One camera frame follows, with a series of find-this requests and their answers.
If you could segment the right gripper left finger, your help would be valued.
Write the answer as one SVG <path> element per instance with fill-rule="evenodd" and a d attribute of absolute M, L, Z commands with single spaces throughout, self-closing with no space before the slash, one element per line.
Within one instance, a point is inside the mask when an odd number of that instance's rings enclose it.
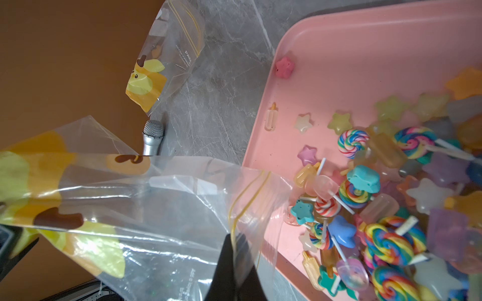
<path fill-rule="evenodd" d="M 227 235 L 205 301 L 233 301 L 236 290 L 232 242 L 231 236 Z"/>

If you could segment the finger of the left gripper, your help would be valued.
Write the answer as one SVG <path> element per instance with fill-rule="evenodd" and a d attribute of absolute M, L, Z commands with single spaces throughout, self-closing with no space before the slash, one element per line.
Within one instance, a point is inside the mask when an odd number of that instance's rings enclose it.
<path fill-rule="evenodd" d="M 1 225 L 1 280 L 36 245 L 38 236 L 34 230 Z"/>

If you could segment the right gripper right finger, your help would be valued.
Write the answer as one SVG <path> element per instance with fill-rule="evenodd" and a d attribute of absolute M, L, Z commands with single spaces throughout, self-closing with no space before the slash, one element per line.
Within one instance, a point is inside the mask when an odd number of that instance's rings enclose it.
<path fill-rule="evenodd" d="M 236 243 L 236 300 L 267 300 L 245 235 Z"/>

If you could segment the clear ziploc bag with candies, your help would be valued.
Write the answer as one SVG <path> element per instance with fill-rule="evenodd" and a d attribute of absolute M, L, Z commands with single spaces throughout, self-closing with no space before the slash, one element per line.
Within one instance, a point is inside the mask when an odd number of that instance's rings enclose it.
<path fill-rule="evenodd" d="M 126 95 L 151 115 L 192 74 L 204 37 L 205 20 L 197 1 L 165 1 L 135 62 Z"/>

